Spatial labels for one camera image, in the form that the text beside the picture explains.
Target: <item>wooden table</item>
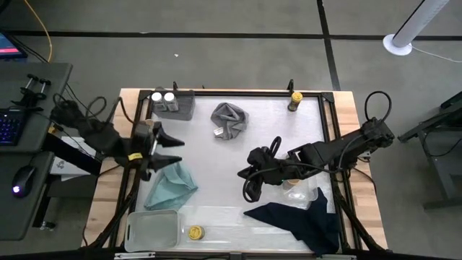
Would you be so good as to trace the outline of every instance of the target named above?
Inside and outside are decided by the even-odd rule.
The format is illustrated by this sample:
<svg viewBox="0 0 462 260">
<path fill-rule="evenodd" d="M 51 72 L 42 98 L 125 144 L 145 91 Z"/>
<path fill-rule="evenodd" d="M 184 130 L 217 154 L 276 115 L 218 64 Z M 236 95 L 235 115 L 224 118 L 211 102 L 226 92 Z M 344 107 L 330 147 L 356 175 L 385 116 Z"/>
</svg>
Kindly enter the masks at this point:
<svg viewBox="0 0 462 260">
<path fill-rule="evenodd" d="M 123 98 L 126 112 L 130 118 L 134 118 L 136 105 L 138 103 L 138 94 L 140 89 L 122 89 L 120 96 Z M 225 90 L 195 90 L 195 91 L 225 91 Z M 236 91 L 256 91 L 265 92 L 266 90 L 236 90 Z M 335 98 L 335 106 L 337 118 L 339 121 L 339 128 L 341 135 L 348 134 L 359 128 L 359 120 L 357 117 L 357 110 L 354 104 L 352 92 L 340 91 L 333 92 Z M 147 101 L 143 104 L 141 118 L 145 118 L 147 110 Z M 331 122 L 331 115 L 329 109 L 326 109 L 328 117 L 329 134 L 331 139 L 335 138 L 334 128 Z M 131 124 L 125 119 L 121 107 L 118 106 L 113 119 L 115 129 L 122 137 L 130 137 Z M 101 171 L 115 166 L 116 163 L 107 159 L 103 162 Z M 369 165 L 364 162 L 358 161 L 357 168 L 366 174 L 370 175 Z M 96 237 L 103 231 L 105 226 L 109 223 L 116 210 L 118 193 L 121 187 L 122 168 L 112 170 L 98 179 L 98 183 L 93 197 L 92 207 L 87 220 L 85 229 L 85 237 L 88 243 L 93 242 Z M 128 182 L 127 193 L 131 188 L 134 172 Z M 368 233 L 375 239 L 375 241 L 382 247 L 387 248 L 385 233 L 383 231 L 382 220 L 380 218 L 380 210 L 377 203 L 373 184 L 366 179 L 363 175 L 355 170 L 352 170 L 352 176 L 349 179 L 352 187 L 352 195 L 354 200 L 354 208 L 357 217 L 365 226 Z M 345 228 L 347 240 L 351 247 L 353 247 L 352 227 L 348 218 L 344 215 Z M 123 241 L 123 234 L 125 232 L 126 216 L 121 220 L 119 226 L 117 244 Z"/>
</svg>

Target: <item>white stand base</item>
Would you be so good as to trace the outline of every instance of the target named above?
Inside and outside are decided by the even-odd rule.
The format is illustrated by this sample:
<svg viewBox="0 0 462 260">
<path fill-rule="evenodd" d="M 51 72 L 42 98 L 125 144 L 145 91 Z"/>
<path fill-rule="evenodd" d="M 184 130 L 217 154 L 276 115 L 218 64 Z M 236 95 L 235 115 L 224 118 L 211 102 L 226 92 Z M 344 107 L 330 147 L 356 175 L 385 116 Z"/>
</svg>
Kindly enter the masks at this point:
<svg viewBox="0 0 462 260">
<path fill-rule="evenodd" d="M 391 54 L 394 54 L 397 56 L 406 56 L 410 54 L 412 51 L 412 44 L 408 44 L 402 48 L 396 47 L 392 42 L 394 36 L 395 36 L 394 34 L 385 36 L 382 41 L 383 47 L 385 47 L 385 49 L 387 49 L 387 51 L 390 52 Z"/>
</svg>

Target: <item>small bottle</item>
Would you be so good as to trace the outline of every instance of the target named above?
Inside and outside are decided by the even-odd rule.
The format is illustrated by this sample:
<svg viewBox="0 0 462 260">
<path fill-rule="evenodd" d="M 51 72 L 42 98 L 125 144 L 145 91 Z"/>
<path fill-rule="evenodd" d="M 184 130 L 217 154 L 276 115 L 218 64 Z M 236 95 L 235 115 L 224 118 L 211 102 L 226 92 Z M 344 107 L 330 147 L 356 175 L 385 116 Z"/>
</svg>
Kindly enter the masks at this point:
<svg viewBox="0 0 462 260">
<path fill-rule="evenodd" d="M 300 102 L 302 102 L 303 99 L 303 94 L 300 92 L 293 92 L 291 96 L 291 100 L 289 105 L 287 106 L 287 109 L 290 111 L 294 112 L 297 111 L 298 105 Z"/>
<path fill-rule="evenodd" d="M 167 106 L 164 104 L 162 94 L 155 92 L 151 95 L 152 103 L 154 104 L 154 111 L 166 111 Z"/>
<path fill-rule="evenodd" d="M 169 111 L 178 111 L 178 101 L 173 93 L 169 92 L 165 94 L 164 101 Z"/>
</svg>

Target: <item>white pole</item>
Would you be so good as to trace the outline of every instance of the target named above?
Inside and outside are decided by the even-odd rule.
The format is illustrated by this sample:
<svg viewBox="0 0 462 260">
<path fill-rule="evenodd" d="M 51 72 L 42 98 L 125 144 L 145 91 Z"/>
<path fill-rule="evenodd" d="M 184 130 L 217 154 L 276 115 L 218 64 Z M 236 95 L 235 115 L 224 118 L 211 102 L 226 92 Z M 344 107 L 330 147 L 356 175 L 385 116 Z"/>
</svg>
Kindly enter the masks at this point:
<svg viewBox="0 0 462 260">
<path fill-rule="evenodd" d="M 448 2 L 449 0 L 423 0 L 396 34 L 385 36 L 383 46 L 398 56 L 410 54 L 413 39 Z"/>
</svg>

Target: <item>yellow lid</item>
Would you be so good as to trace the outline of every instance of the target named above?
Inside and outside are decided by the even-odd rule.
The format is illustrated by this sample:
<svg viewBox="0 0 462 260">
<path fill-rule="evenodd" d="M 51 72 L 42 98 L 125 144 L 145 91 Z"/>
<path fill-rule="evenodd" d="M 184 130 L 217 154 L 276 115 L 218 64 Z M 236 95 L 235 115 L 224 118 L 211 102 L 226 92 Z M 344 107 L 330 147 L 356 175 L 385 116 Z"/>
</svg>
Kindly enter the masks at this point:
<svg viewBox="0 0 462 260">
<path fill-rule="evenodd" d="M 292 93 L 292 101 L 294 102 L 300 102 L 302 101 L 303 94 L 300 92 L 293 92 Z"/>
<path fill-rule="evenodd" d="M 192 240 L 199 240 L 204 237 L 204 229 L 201 226 L 191 226 L 188 232 L 189 238 Z"/>
</svg>

